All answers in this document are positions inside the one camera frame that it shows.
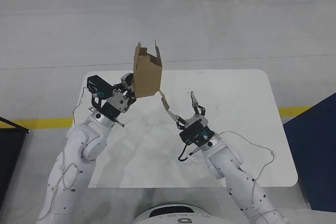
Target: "yellow tape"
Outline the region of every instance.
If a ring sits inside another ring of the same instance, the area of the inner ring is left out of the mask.
[[[286,106],[278,108],[281,117],[298,116],[311,106]],[[46,128],[69,128],[72,126],[73,118],[44,118],[28,120],[12,120],[27,129],[46,129]],[[11,128],[10,125],[0,122],[0,128]]]
[[[72,126],[73,118],[44,118],[28,120],[12,120],[12,122],[21,125],[27,129],[44,128],[69,128]],[[12,128],[12,126],[0,122],[0,128]]]
[[[285,106],[278,108],[278,110],[281,117],[298,116],[306,110],[309,110],[311,107],[312,106]]]

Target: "gray floor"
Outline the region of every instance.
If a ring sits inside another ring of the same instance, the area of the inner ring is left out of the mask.
[[[336,0],[0,0],[0,115],[71,116],[89,71],[132,69],[138,41],[161,49],[164,69],[258,68],[278,106],[336,92]],[[28,135],[0,223],[33,223],[67,129]],[[268,188],[291,221],[336,224],[300,188]],[[186,202],[247,223],[224,189],[88,189],[77,223],[129,223],[161,203]]]

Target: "white cable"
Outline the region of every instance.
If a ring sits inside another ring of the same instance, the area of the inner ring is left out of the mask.
[[[240,136],[242,139],[246,140],[247,142],[249,142],[249,143],[252,144],[253,146],[257,146],[257,147],[259,147],[259,148],[263,148],[263,149],[265,149],[265,150],[270,151],[270,155],[272,155],[272,157],[273,157],[273,158],[271,159],[270,162],[268,162],[267,164],[265,164],[265,165],[262,167],[262,169],[261,169],[261,171],[260,171],[258,177],[257,177],[257,178],[255,179],[255,181],[254,181],[253,188],[252,188],[252,190],[251,190],[251,203],[254,204],[254,189],[255,189],[255,183],[256,183],[256,181],[261,177],[261,175],[262,175],[262,173],[263,173],[265,167],[267,167],[268,165],[270,165],[270,164],[275,160],[275,153],[274,153],[274,151],[272,151],[270,148],[266,148],[266,147],[264,147],[264,146],[260,146],[260,145],[258,145],[258,144],[253,143],[253,142],[250,142],[249,140],[247,140],[246,138],[244,138],[242,135],[240,135],[240,134],[238,134],[238,133],[236,133],[236,132],[233,132],[233,131],[231,131],[231,130],[226,130],[226,131],[224,131],[224,132],[221,132],[219,135],[224,134],[224,133],[226,133],[226,132],[230,132],[230,133],[236,134],[237,136]]]
[[[72,115],[73,115],[73,124],[75,125],[76,124],[76,121],[74,119],[74,112],[76,111],[76,109],[82,104],[82,97],[83,97],[83,94],[85,93],[85,89],[89,90],[86,86],[82,88],[82,94],[80,96],[80,100],[78,102],[78,105],[73,109],[72,111]]]

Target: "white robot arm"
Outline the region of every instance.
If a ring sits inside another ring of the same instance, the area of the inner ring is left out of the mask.
[[[107,137],[114,124],[124,127],[117,120],[118,115],[128,111],[136,101],[132,83],[131,73],[124,75],[121,83],[114,86],[99,76],[87,79],[94,106],[90,108],[92,114],[68,131],[67,144],[50,173],[37,223],[73,223],[72,215],[91,181],[96,157],[107,145]]]
[[[204,117],[206,109],[198,104],[193,92],[191,98],[194,109],[192,118],[184,120],[167,111],[176,121],[178,129],[183,130],[180,137],[185,148],[192,143],[198,146],[189,155],[202,151],[210,171],[217,179],[225,178],[229,195],[251,224],[288,224],[282,214],[272,206],[264,189],[248,172],[240,168],[243,160],[239,153],[226,144],[218,133],[208,128],[208,120]],[[184,151],[179,156],[179,161],[187,159],[181,158],[183,153]]]

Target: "open cardboard box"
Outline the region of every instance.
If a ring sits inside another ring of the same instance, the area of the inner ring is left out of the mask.
[[[162,78],[162,60],[159,48],[155,44],[157,56],[147,53],[147,48],[138,43],[134,52],[133,86],[136,98],[153,96],[160,90]]]

